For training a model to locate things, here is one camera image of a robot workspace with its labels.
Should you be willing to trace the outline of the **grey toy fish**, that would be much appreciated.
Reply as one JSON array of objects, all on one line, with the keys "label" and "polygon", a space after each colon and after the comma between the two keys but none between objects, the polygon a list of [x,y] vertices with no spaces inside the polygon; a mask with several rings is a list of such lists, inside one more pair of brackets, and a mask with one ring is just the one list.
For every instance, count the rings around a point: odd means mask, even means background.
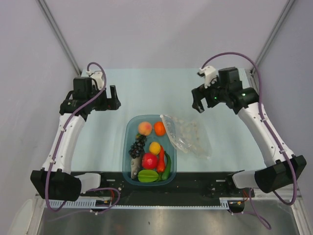
[{"label": "grey toy fish", "polygon": [[142,157],[131,159],[131,179],[135,179],[141,169]]}]

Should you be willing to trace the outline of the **clear zip top bag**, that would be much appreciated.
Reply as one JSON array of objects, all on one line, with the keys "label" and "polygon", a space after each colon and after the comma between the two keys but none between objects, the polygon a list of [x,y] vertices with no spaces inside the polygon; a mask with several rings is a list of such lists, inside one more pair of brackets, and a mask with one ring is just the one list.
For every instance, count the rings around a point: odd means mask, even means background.
[{"label": "clear zip top bag", "polygon": [[212,147],[207,131],[197,120],[160,115],[166,134],[174,148],[200,159],[209,159]]}]

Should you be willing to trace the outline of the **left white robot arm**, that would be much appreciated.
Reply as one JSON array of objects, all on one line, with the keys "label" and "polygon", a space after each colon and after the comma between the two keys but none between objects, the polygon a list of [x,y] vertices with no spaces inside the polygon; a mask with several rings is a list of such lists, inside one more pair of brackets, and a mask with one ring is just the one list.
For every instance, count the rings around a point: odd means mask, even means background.
[{"label": "left white robot arm", "polygon": [[91,77],[74,78],[73,90],[60,105],[59,126],[50,153],[41,169],[32,171],[30,176],[43,199],[76,201],[89,190],[99,196],[108,190],[108,183],[98,173],[71,174],[74,149],[88,115],[121,106],[116,87],[109,86],[111,96],[108,97],[106,90],[100,89],[100,83]]}]

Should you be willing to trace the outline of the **dark grape bunch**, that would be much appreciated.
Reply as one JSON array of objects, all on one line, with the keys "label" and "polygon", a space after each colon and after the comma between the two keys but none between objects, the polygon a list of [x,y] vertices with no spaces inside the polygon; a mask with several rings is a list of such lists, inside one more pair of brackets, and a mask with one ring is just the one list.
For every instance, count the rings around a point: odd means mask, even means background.
[{"label": "dark grape bunch", "polygon": [[129,155],[135,159],[140,157],[144,151],[144,146],[146,144],[147,137],[142,134],[137,134],[134,143],[131,145],[129,150]]}]

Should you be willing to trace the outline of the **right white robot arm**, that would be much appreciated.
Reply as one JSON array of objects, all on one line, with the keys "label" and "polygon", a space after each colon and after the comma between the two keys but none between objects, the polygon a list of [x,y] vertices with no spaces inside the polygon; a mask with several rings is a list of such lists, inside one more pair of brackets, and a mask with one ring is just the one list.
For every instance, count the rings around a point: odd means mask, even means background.
[{"label": "right white robot arm", "polygon": [[244,188],[259,188],[264,193],[296,183],[307,162],[296,156],[283,142],[266,115],[259,95],[252,87],[243,88],[239,70],[235,67],[216,70],[206,66],[198,71],[204,84],[192,90],[192,107],[204,112],[202,99],[213,108],[224,103],[247,126],[264,159],[265,168],[238,171],[230,175],[225,190],[238,196]]}]

